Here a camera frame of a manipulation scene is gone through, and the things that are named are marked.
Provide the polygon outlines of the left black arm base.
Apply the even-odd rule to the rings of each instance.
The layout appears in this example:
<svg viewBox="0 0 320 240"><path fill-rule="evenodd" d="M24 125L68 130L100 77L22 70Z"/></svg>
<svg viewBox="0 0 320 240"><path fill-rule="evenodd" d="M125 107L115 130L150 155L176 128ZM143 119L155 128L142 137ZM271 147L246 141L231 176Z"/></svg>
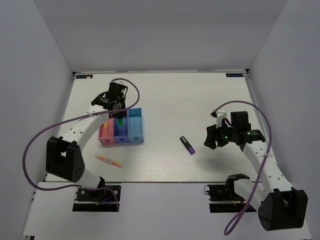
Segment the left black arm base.
<svg viewBox="0 0 320 240"><path fill-rule="evenodd" d="M108 190L87 191L79 188L76 191L73 212L118 212L114 195Z"/></svg>

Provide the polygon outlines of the yellow pink highlighter pen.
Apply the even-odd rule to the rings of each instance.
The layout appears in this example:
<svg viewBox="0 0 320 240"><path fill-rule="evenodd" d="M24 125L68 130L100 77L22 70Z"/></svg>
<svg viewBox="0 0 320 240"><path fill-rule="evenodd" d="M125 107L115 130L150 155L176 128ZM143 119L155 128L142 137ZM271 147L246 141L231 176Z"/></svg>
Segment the yellow pink highlighter pen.
<svg viewBox="0 0 320 240"><path fill-rule="evenodd" d="M107 164L109 164L109 165L115 166L115 167L117 167L117 168L122 168L122 167L123 167L123 165L122 165L120 162L115 161L115 160L112 160L112 159L107 158L107 157L102 156L102 155L96 154L96 155L94 156L94 158L97 159L97 160L99 160L99 161L102 161L102 162L104 162L104 163L107 163Z"/></svg>

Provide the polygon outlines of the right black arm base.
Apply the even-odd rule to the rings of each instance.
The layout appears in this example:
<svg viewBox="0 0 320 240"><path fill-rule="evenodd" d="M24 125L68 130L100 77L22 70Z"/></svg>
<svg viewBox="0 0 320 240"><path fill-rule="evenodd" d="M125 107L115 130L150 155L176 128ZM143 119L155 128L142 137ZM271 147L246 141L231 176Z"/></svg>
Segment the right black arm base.
<svg viewBox="0 0 320 240"><path fill-rule="evenodd" d="M203 190L209 196L210 213L239 213L245 207L246 201L238 195L230 195L224 184L207 184Z"/></svg>

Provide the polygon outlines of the green capped black highlighter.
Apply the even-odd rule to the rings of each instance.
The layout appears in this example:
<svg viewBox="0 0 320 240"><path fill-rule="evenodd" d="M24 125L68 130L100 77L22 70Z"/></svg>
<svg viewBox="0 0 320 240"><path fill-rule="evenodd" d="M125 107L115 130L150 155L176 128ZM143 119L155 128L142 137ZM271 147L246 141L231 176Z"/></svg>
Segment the green capped black highlighter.
<svg viewBox="0 0 320 240"><path fill-rule="evenodd" d="M122 126L124 124L124 119L123 118L118 118L117 119L117 125Z"/></svg>

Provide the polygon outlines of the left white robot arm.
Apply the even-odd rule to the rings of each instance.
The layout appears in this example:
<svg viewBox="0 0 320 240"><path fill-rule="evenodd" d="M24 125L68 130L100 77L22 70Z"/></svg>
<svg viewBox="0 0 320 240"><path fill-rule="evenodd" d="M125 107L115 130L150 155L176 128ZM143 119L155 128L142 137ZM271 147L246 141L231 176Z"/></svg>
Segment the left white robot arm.
<svg viewBox="0 0 320 240"><path fill-rule="evenodd" d="M106 187L102 184L102 178L86 169L82 151L98 128L114 114L96 113L113 110L119 114L125 113L127 89L123 84L111 82L108 91L99 94L90 103L86 118L77 121L62 136L51 137L47 141L47 173L88 188L88 193L96 200L105 196Z"/></svg>

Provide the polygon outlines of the orange capped highlighter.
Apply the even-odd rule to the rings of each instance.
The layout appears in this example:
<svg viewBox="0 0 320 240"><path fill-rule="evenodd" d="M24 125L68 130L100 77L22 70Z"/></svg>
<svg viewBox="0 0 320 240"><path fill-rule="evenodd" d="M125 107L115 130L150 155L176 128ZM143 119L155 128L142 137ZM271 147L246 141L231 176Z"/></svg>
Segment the orange capped highlighter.
<svg viewBox="0 0 320 240"><path fill-rule="evenodd" d="M103 124L103 137L108 137L109 136L109 123L106 121Z"/></svg>
<svg viewBox="0 0 320 240"><path fill-rule="evenodd" d="M110 118L107 121L107 125L108 125L107 127L108 136L113 137L114 136L114 119Z"/></svg>

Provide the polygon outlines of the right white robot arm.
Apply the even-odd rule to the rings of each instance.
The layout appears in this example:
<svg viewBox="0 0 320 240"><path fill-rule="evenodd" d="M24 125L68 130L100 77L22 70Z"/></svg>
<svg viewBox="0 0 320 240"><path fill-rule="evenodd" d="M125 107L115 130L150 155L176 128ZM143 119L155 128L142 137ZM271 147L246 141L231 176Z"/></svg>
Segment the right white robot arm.
<svg viewBox="0 0 320 240"><path fill-rule="evenodd" d="M212 202L245 201L257 211L266 231L299 229L305 221L308 196L286 179L275 159L267 153L268 144L261 131L252 129L246 111L227 113L218 109L211 114L216 123L207 127L206 147L214 150L234 143L249 159L261 187L244 173L229 175L223 185L208 184L204 191Z"/></svg>

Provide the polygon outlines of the purple capped black highlighter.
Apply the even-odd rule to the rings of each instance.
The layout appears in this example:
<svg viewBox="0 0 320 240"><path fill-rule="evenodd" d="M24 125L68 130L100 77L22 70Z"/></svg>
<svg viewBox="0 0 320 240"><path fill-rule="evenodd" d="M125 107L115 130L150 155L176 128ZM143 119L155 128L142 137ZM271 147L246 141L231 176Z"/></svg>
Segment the purple capped black highlighter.
<svg viewBox="0 0 320 240"><path fill-rule="evenodd" d="M184 136L181 136L179 139L190 155L193 155L196 152Z"/></svg>

